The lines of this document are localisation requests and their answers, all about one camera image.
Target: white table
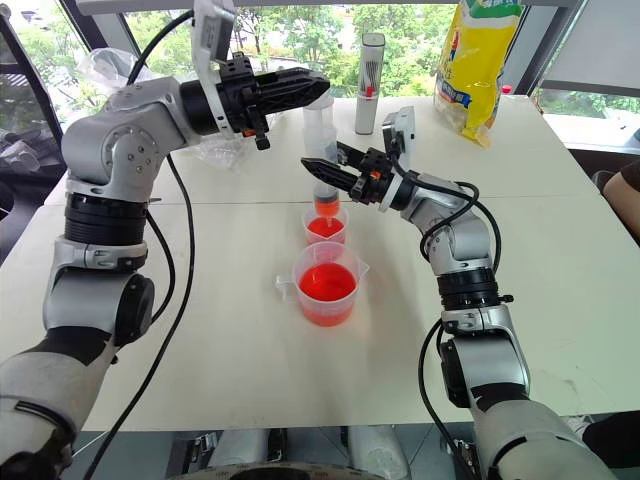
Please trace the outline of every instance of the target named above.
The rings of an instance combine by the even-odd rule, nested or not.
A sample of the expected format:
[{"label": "white table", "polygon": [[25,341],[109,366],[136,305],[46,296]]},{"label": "white table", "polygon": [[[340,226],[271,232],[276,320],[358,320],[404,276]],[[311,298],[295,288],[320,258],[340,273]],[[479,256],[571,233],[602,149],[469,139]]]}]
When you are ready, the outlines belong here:
[{"label": "white table", "polygon": [[[527,112],[530,107],[515,109],[520,108]],[[537,118],[532,123],[548,128]],[[451,141],[466,148],[464,139],[454,136]],[[480,156],[491,152],[471,146]],[[568,155],[561,145],[547,149],[547,156]],[[513,159],[514,169],[528,168],[521,160]],[[439,168],[453,169],[455,162],[443,161]],[[582,185],[577,165],[569,175],[571,165],[559,170],[571,186],[564,194],[550,193],[548,183],[538,185],[536,192],[536,184],[523,179],[528,195],[513,190],[508,198],[485,199],[503,234],[497,278],[501,291],[516,298],[510,309],[531,370],[534,399],[561,415],[637,409],[640,251],[606,202]],[[280,187],[269,190],[274,196],[285,190],[278,181],[272,179]],[[236,181],[238,196],[241,183]],[[499,182],[493,187],[498,192]],[[197,267],[191,301],[125,430],[430,421],[418,394],[417,356],[440,312],[440,300],[435,278],[418,252],[418,233],[394,212],[348,205],[348,244],[371,271],[351,318],[323,329],[308,323],[295,305],[283,303],[274,287],[275,276],[290,270],[304,246],[300,216],[308,207],[282,202],[194,206]],[[42,207],[0,270],[2,357],[42,338],[41,300],[63,210],[60,205]],[[185,210],[157,204],[152,211],[178,252],[179,296],[187,262]],[[166,266],[150,231],[146,238],[150,256],[142,272],[153,278],[160,298]],[[85,429],[108,428],[120,414],[151,364],[177,304],[119,354],[121,361],[109,370]],[[468,420],[465,410],[446,399],[435,351],[426,372],[427,388],[443,420]]]},{"label": "white table", "polygon": [[[430,97],[382,99],[373,135],[356,135],[354,100],[336,99],[333,116],[338,140],[362,151],[370,146],[384,151],[382,122],[387,114],[407,105],[414,105],[416,112],[419,155],[411,159],[416,171],[475,183],[483,198],[597,194],[528,97],[503,96],[491,130],[492,146],[487,150],[453,132]],[[301,109],[283,114],[269,133],[272,148],[258,152],[253,140],[248,140],[245,156],[232,170],[213,167],[193,153],[176,152],[173,157],[189,186],[191,201],[308,201],[313,177],[300,163],[304,156],[302,121]],[[64,191],[61,182],[46,203],[64,205]],[[153,195],[163,203],[182,203],[168,168],[160,171]]]}]

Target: yellow bag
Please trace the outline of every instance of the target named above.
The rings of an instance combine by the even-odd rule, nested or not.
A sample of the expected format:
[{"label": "yellow bag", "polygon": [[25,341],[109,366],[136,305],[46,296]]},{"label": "yellow bag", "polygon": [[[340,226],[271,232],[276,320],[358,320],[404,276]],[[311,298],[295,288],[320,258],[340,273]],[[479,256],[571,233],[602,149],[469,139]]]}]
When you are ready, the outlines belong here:
[{"label": "yellow bag", "polygon": [[489,146],[499,77],[516,32],[520,0],[460,0],[436,75],[436,109],[465,137]]}]

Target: tree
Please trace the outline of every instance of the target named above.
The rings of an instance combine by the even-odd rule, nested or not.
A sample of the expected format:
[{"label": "tree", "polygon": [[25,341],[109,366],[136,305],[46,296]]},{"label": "tree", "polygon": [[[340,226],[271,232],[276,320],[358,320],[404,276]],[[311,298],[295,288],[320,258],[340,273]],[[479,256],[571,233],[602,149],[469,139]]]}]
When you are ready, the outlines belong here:
[{"label": "tree", "polygon": [[356,36],[382,32],[388,37],[415,39],[421,33],[421,22],[415,5],[356,5],[353,26]]},{"label": "tree", "polygon": [[422,33],[442,47],[456,10],[455,5],[422,5]]},{"label": "tree", "polygon": [[434,77],[440,64],[441,52],[442,46],[436,46],[431,41],[425,40],[417,52],[416,63],[420,65],[430,77]]},{"label": "tree", "polygon": [[286,35],[285,45],[293,49],[294,56],[310,68],[322,65],[337,55],[336,35],[342,29],[342,20],[333,14],[329,5],[273,7],[276,28]]},{"label": "tree", "polygon": [[17,33],[51,94],[58,117],[65,122],[73,112],[97,112],[106,96],[77,69],[86,50],[58,8],[45,15],[51,19],[46,27],[29,25]]},{"label": "tree", "polygon": [[322,73],[331,80],[334,97],[354,97],[357,92],[360,59],[357,55],[338,50],[324,65]]},{"label": "tree", "polygon": [[273,9],[269,7],[241,7],[237,9],[235,30],[237,42],[241,48],[242,32],[253,37],[256,55],[260,59],[262,70],[269,70],[269,44],[266,34],[273,29]]},{"label": "tree", "polygon": [[429,80],[424,69],[411,56],[391,58],[385,62],[380,90],[384,96],[424,95],[427,92]]},{"label": "tree", "polygon": [[640,113],[640,99],[603,95],[599,93],[569,92],[539,88],[534,98],[545,113],[605,118],[605,109],[613,108]]},{"label": "tree", "polygon": [[[127,15],[127,23],[133,38],[142,50],[167,23],[181,13],[179,10],[137,12]],[[191,27],[188,22],[179,25],[156,46],[147,60],[147,65],[149,70],[158,75],[177,75],[193,71]]]}]

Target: plastic bag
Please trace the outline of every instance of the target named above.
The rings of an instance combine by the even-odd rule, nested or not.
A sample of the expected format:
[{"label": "plastic bag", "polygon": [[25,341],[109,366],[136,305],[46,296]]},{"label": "plastic bag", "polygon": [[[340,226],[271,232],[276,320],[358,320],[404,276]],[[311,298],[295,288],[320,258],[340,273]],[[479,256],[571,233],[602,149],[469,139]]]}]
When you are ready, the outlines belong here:
[{"label": "plastic bag", "polygon": [[[267,115],[267,125],[269,130],[273,128],[282,113]],[[225,138],[224,135],[213,134],[202,137],[198,145],[183,149],[183,152],[190,152],[198,160],[205,162],[215,168],[222,170],[233,169],[245,157],[247,148],[252,148],[253,137],[244,138],[237,133],[233,138]]]},{"label": "plastic bag", "polygon": [[[96,48],[80,61],[78,70],[89,80],[104,87],[108,93],[113,93],[127,84],[127,77],[136,60],[133,54],[124,50]],[[157,78],[157,75],[151,73],[147,67],[142,67],[137,81],[154,78]]]},{"label": "plastic bag", "polygon": [[520,0],[460,0],[436,75],[436,109],[463,136],[489,146],[504,57],[522,14]]}]

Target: measuring cup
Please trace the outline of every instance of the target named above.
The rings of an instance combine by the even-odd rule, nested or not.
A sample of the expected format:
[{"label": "measuring cup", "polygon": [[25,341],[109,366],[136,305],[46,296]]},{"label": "measuring cup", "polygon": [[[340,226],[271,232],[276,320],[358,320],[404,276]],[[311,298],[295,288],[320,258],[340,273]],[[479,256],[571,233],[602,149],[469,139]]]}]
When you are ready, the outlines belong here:
[{"label": "measuring cup", "polygon": [[[353,276],[355,288],[348,295],[333,301],[323,301],[312,298],[302,291],[300,282],[304,274],[313,267],[325,264],[340,265]],[[343,244],[318,242],[300,252],[291,275],[276,277],[276,288],[282,293],[284,301],[291,301],[294,298],[291,293],[292,286],[295,286],[297,300],[305,317],[317,325],[332,327],[344,322],[351,314],[360,282],[368,270],[369,265]]]},{"label": "measuring cup", "polygon": [[316,242],[344,243],[345,239],[347,238],[347,226],[349,225],[349,212],[346,209],[340,207],[338,214],[335,217],[332,217],[340,220],[340,223],[342,223],[343,226],[340,230],[329,235],[328,237],[323,237],[322,235],[309,230],[309,224],[316,218],[321,217],[317,214],[316,209],[313,205],[304,213],[304,215],[302,215],[302,226],[304,227],[304,234],[307,237],[307,245],[311,245]]}]

